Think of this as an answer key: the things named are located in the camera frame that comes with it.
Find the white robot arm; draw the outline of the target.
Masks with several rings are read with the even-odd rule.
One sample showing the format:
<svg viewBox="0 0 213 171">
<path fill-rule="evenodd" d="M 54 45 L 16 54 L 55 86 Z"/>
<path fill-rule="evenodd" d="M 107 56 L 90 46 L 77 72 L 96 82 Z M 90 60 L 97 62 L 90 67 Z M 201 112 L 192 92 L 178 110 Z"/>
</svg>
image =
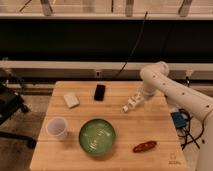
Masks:
<svg viewBox="0 0 213 171">
<path fill-rule="evenodd" d="M 200 147 L 196 171 L 213 171 L 213 98 L 171 80 L 168 74 L 169 67 L 165 62 L 143 67 L 140 71 L 142 96 L 148 99 L 159 90 L 202 123 L 204 142 Z"/>
</svg>

